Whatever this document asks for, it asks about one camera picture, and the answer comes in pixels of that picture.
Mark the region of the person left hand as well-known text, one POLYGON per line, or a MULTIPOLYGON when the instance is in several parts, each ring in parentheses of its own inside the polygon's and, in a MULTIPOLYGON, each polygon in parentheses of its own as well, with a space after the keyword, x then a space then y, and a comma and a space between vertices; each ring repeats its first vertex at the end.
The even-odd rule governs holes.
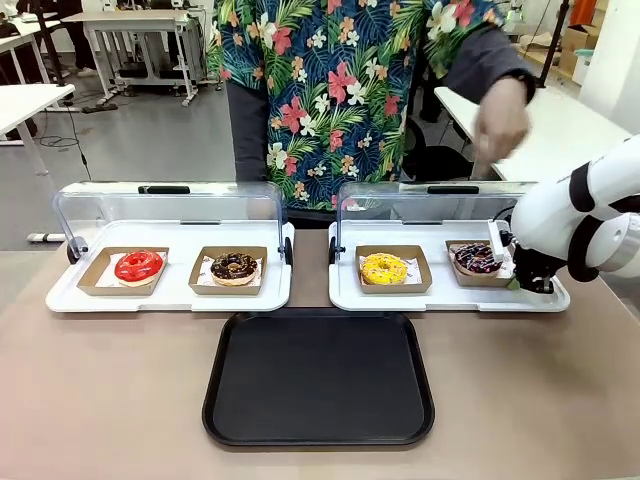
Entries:
POLYGON ((496 81, 482 98, 475 119, 475 160, 491 165, 507 158, 529 132, 527 88, 506 77, 496 81))

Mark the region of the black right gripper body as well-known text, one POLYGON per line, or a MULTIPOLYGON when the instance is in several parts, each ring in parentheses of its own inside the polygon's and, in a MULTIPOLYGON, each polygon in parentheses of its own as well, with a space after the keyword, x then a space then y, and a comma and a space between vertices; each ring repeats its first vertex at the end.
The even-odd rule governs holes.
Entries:
POLYGON ((537 279, 552 278, 567 262, 534 249, 515 246, 514 273, 519 282, 533 282, 537 279))

